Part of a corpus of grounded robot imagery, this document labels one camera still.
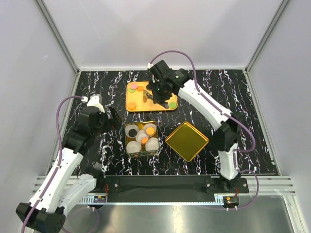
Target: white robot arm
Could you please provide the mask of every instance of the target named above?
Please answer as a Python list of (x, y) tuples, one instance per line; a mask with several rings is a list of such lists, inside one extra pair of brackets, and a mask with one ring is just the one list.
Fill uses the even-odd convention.
[(93, 146), (95, 136), (121, 128), (121, 119), (116, 111), (110, 108), (110, 112), (112, 119), (105, 113), (100, 95), (92, 96), (87, 106), (80, 112), (77, 122), (63, 140), (61, 164), (58, 165), (60, 159), (58, 154), (39, 190), (29, 203), (20, 203), (16, 209), (23, 222), (33, 210), (27, 221), (28, 227), (42, 233), (58, 233), (65, 223), (67, 214), (83, 196), (104, 188), (103, 172), (88, 167), (79, 180), (64, 192), (74, 169)]
[[(155, 77), (148, 84), (148, 89), (153, 94), (154, 104), (165, 106), (165, 101), (169, 100), (174, 93), (192, 104), (212, 124), (215, 132), (210, 142), (219, 153), (222, 183), (225, 190), (233, 187), (241, 177), (235, 168), (237, 161), (234, 161), (236, 160), (235, 150), (238, 146), (237, 137), (241, 129), (226, 116), (232, 116), (232, 112), (220, 105), (201, 87), (198, 93), (193, 78), (184, 69), (174, 71), (161, 60), (155, 65), (148, 64), (148, 70)], [(241, 116), (233, 117), (239, 121), (242, 120)]]
[[(204, 93), (217, 107), (219, 107), (223, 113), (231, 115), (229, 109), (224, 108), (216, 100), (214, 100), (208, 93), (200, 88), (201, 93)], [(188, 101), (192, 104), (212, 125), (215, 130), (218, 130), (222, 126), (222, 122), (226, 122), (228, 117), (221, 114), (219, 111), (216, 111), (215, 108), (209, 104), (201, 95), (198, 94), (194, 80), (188, 80), (185, 82), (184, 87), (179, 90), (178, 96)], [(234, 143), (229, 151), (218, 151), (221, 170), (220, 174), (227, 180), (232, 180), (238, 175), (238, 171), (235, 169), (234, 156), (233, 152), (236, 149), (238, 143)]]

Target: pink disc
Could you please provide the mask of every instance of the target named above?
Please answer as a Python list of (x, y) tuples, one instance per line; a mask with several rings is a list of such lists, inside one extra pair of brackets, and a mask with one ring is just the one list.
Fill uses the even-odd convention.
[(130, 86), (131, 89), (133, 90), (136, 90), (137, 89), (137, 84), (133, 83), (131, 86)]

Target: box with cups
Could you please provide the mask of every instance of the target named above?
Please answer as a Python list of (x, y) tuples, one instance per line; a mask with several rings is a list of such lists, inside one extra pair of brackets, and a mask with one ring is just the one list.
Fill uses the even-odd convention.
[(130, 157), (158, 155), (159, 139), (155, 121), (125, 125), (126, 152)]

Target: white wall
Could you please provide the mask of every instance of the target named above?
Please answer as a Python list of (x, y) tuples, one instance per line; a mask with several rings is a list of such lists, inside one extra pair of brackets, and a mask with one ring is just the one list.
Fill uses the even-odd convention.
[(291, 176), (311, 230), (311, 1), (291, 1), (250, 78), (283, 174)]
[(74, 73), (35, 1), (0, 1), (0, 32), (0, 228), (17, 233), (15, 209), (47, 168)]
[[(146, 68), (164, 50), (245, 67), (281, 0), (44, 0), (81, 68)], [(166, 61), (190, 67), (181, 55)]]

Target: gray floor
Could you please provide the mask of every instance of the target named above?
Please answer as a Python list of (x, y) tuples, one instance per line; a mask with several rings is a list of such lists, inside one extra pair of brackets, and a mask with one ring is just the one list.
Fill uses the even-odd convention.
[[(250, 201), (244, 197), (241, 205)], [(77, 205), (72, 213), (82, 208)], [(104, 206), (94, 233), (293, 233), (282, 197), (261, 196), (244, 210), (226, 212), (202, 206)], [(65, 228), (86, 233), (96, 222), (88, 209), (69, 214)]]

